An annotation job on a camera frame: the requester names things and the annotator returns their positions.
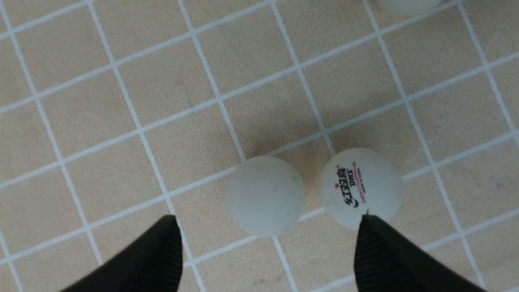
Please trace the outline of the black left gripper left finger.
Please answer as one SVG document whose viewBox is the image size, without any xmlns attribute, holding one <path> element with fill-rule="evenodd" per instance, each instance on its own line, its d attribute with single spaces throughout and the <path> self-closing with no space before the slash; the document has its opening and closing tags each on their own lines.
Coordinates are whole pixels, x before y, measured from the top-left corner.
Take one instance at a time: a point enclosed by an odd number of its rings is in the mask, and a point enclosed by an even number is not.
<svg viewBox="0 0 519 292">
<path fill-rule="evenodd" d="M 108 262 L 65 292 L 177 292 L 183 243 L 174 215 L 164 215 Z"/>
</svg>

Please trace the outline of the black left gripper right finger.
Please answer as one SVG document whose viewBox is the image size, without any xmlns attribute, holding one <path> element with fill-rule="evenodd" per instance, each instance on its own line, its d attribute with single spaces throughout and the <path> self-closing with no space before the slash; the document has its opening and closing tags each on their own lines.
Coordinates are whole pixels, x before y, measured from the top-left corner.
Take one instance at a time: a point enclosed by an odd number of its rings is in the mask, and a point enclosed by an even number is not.
<svg viewBox="0 0 519 292">
<path fill-rule="evenodd" d="M 376 215 L 362 216 L 354 273 L 360 292 L 481 292 Z"/>
</svg>

